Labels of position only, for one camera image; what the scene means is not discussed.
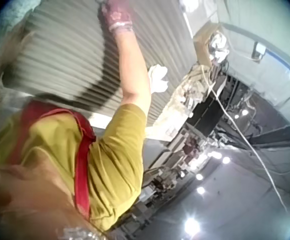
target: corrugated metal sheet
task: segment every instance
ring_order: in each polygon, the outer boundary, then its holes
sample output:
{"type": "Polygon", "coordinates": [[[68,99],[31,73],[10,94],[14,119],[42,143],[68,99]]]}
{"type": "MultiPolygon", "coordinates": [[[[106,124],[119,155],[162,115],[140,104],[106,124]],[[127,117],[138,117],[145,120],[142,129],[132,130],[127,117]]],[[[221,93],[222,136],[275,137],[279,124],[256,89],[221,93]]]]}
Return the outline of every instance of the corrugated metal sheet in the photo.
{"type": "MultiPolygon", "coordinates": [[[[178,1],[130,3],[147,67],[168,68],[167,91],[152,96],[148,114],[152,125],[196,62],[196,54],[178,1]]],[[[112,116],[122,97],[119,56],[101,16],[93,0],[43,1],[26,26],[36,34],[5,75],[5,85],[30,94],[53,94],[76,107],[112,116]]]]}

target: hand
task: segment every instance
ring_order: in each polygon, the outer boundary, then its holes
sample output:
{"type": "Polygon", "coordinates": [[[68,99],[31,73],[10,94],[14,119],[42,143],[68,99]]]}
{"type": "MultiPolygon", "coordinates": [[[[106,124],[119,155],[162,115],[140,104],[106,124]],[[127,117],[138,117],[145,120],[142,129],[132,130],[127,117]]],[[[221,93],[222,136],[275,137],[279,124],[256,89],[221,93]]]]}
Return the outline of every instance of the hand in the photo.
{"type": "Polygon", "coordinates": [[[128,0],[107,0],[102,12],[112,33],[133,31],[128,0]]]}
{"type": "Polygon", "coordinates": [[[6,66],[12,63],[26,44],[32,39],[34,32],[26,32],[25,24],[31,14],[29,10],[24,18],[7,33],[0,46],[0,65],[6,66]]]}

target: white cable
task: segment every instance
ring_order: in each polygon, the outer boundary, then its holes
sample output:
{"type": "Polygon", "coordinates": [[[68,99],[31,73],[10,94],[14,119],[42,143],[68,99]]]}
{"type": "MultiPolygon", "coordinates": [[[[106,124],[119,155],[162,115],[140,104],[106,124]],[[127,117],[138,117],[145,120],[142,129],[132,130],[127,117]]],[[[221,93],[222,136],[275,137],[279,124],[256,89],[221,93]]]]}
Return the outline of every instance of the white cable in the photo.
{"type": "Polygon", "coordinates": [[[286,174],[290,174],[290,171],[285,171],[285,172],[278,172],[278,171],[274,171],[274,170],[270,170],[268,169],[269,172],[271,172],[272,174],[276,174],[276,175],[286,175],[286,174]]]}
{"type": "Polygon", "coordinates": [[[208,82],[208,80],[206,79],[206,76],[205,76],[205,73],[204,73],[204,67],[203,67],[203,65],[200,65],[200,67],[201,67],[201,71],[202,71],[202,74],[203,74],[204,80],[205,80],[205,82],[206,82],[206,84],[207,84],[209,90],[214,94],[214,96],[215,96],[217,102],[219,103],[221,109],[223,110],[224,114],[225,114],[225,115],[229,118],[229,120],[234,124],[234,126],[235,126],[237,132],[238,132],[238,133],[240,134],[240,136],[244,139],[244,141],[246,142],[246,144],[250,147],[250,149],[253,151],[253,153],[256,155],[256,157],[257,157],[258,160],[260,161],[262,167],[264,168],[265,172],[267,173],[267,176],[268,176],[268,178],[269,178],[269,180],[270,180],[270,182],[271,182],[271,184],[272,184],[272,186],[273,186],[273,188],[274,188],[274,190],[275,190],[275,192],[276,192],[276,194],[277,194],[277,196],[278,196],[278,199],[279,199],[281,205],[284,207],[285,211],[288,213],[287,208],[286,208],[286,206],[285,206],[285,204],[284,204],[284,202],[283,202],[283,200],[282,200],[282,197],[281,197],[279,191],[277,190],[277,188],[276,188],[276,186],[275,186],[275,183],[274,183],[274,181],[273,181],[273,179],[272,179],[272,177],[271,177],[271,175],[270,175],[270,172],[269,172],[268,169],[266,168],[266,166],[265,166],[263,160],[261,159],[261,157],[259,156],[259,154],[255,151],[255,149],[252,147],[252,145],[249,143],[249,141],[245,138],[245,136],[242,134],[242,132],[241,132],[240,129],[237,127],[237,125],[236,125],[235,121],[232,119],[232,117],[231,117],[231,116],[226,112],[226,110],[225,110],[225,108],[223,107],[223,105],[222,105],[222,103],[221,103],[219,97],[216,95],[215,91],[214,91],[213,88],[209,85],[209,82],[208,82]]]}

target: yellow shirt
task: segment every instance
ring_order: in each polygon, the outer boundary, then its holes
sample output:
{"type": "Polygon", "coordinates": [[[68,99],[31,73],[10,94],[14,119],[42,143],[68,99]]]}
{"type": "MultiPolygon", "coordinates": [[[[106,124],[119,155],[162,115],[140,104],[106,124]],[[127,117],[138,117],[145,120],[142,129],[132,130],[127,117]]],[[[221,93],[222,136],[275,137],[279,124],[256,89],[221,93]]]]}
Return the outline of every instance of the yellow shirt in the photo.
{"type": "MultiPolygon", "coordinates": [[[[15,147],[20,130],[19,116],[14,115],[0,131],[0,166],[15,147]]],[[[138,106],[123,105],[103,137],[89,147],[90,222],[102,231],[108,230],[141,192],[146,120],[138,106]]],[[[81,139],[77,123],[70,114],[45,117],[29,129],[21,164],[31,160],[29,156],[34,150],[45,152],[73,195],[75,159],[81,139]]]]}

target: light fixture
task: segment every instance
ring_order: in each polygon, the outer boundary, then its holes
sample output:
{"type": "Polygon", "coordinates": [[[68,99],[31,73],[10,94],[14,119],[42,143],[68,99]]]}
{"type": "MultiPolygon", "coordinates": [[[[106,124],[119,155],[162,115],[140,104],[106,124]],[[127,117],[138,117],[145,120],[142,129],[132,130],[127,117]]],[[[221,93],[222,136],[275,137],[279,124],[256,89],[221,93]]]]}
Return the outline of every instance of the light fixture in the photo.
{"type": "Polygon", "coordinates": [[[185,222],[185,232],[191,237],[201,231],[200,224],[194,218],[189,218],[185,222]]]}
{"type": "Polygon", "coordinates": [[[196,189],[197,192],[200,194],[200,195],[203,195],[205,193],[205,188],[203,188],[202,186],[200,186],[199,188],[196,189]]]}
{"type": "Polygon", "coordinates": [[[230,161],[231,161],[231,159],[228,156],[223,158],[223,164],[228,164],[228,163],[230,163],[230,161]]]}
{"type": "Polygon", "coordinates": [[[206,159],[207,159],[207,155],[203,153],[203,154],[199,155],[199,157],[197,158],[197,162],[198,162],[198,163],[202,163],[202,162],[204,162],[206,159]]]}
{"type": "Polygon", "coordinates": [[[243,111],[241,111],[241,114],[243,116],[246,116],[247,114],[249,114],[249,111],[247,111],[246,109],[244,109],[243,111]]]}
{"type": "Polygon", "coordinates": [[[191,162],[191,164],[190,164],[190,170],[195,170],[195,169],[197,169],[197,162],[191,162]]]}
{"type": "Polygon", "coordinates": [[[211,155],[216,158],[216,159],[221,159],[222,158],[222,154],[218,151],[212,151],[211,155]]]}
{"type": "Polygon", "coordinates": [[[196,175],[196,179],[199,180],[199,181],[203,180],[203,175],[202,174],[197,174],[196,175]]]}

